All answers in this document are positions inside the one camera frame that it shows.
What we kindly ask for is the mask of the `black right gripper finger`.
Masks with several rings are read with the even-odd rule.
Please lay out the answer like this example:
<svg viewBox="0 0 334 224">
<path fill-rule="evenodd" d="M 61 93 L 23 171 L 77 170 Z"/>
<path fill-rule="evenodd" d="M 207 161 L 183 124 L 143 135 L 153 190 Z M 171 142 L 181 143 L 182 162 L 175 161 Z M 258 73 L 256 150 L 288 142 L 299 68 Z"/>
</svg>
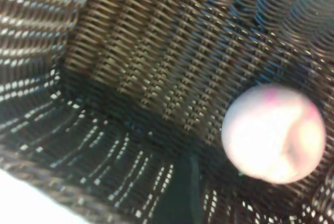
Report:
<svg viewBox="0 0 334 224">
<path fill-rule="evenodd" d="M 202 223 L 200 180 L 198 157 L 182 156 L 156 206 L 156 223 Z"/>
</svg>

